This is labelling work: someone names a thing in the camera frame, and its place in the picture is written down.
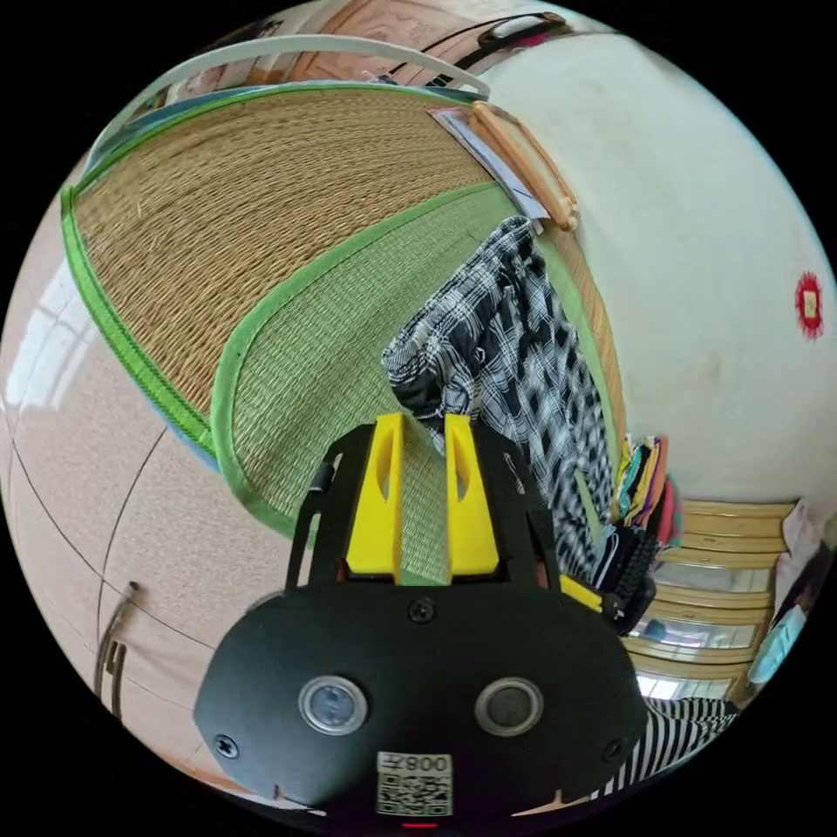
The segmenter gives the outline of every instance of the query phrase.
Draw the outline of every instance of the black and white plaid cloth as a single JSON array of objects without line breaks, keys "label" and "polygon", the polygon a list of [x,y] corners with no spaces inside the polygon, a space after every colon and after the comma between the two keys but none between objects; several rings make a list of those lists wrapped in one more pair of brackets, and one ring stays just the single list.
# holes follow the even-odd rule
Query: black and white plaid cloth
[{"label": "black and white plaid cloth", "polygon": [[534,244],[506,219],[384,351],[398,401],[445,450],[446,413],[515,442],[553,515],[561,572],[589,581],[595,549],[575,482],[609,520],[613,471],[602,402]]}]

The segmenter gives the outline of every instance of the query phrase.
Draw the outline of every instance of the face mask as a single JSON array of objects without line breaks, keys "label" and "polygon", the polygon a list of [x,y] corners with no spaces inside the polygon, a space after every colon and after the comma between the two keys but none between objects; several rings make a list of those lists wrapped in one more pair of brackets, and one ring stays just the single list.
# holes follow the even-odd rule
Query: face mask
[{"label": "face mask", "polygon": [[806,616],[799,605],[791,608],[764,639],[750,668],[751,683],[762,685],[776,673],[805,625]]}]

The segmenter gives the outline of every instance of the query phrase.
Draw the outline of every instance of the yellow tag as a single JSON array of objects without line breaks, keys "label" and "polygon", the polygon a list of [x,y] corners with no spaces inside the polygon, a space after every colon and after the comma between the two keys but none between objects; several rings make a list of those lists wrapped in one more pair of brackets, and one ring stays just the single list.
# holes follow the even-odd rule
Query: yellow tag
[{"label": "yellow tag", "polygon": [[805,303],[805,319],[813,320],[817,316],[817,295],[812,290],[806,290],[802,299]]}]

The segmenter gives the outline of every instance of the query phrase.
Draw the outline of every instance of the striped shirt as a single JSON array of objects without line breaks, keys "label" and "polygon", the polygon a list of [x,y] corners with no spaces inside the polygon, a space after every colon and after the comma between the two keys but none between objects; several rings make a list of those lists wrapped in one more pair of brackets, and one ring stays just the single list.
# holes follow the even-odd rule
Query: striped shirt
[{"label": "striped shirt", "polygon": [[619,773],[590,794],[592,800],[621,791],[691,758],[738,716],[738,708],[727,700],[647,697],[645,703],[649,710],[645,735],[636,742]]}]

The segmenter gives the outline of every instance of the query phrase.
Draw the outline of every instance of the screw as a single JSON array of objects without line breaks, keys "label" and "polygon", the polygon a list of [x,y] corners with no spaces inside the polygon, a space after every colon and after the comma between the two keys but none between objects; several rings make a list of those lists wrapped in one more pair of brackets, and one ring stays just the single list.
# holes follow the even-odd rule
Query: screw
[{"label": "screw", "polygon": [[225,759],[238,758],[238,744],[229,735],[216,735],[212,743],[215,751]]},{"label": "screw", "polygon": [[407,610],[407,615],[417,625],[427,624],[436,616],[436,605],[430,599],[416,599]]},{"label": "screw", "polygon": [[622,757],[624,752],[624,741],[621,738],[617,738],[614,741],[611,741],[602,752],[602,761],[606,764],[611,764],[614,761],[617,761],[619,758]]}]

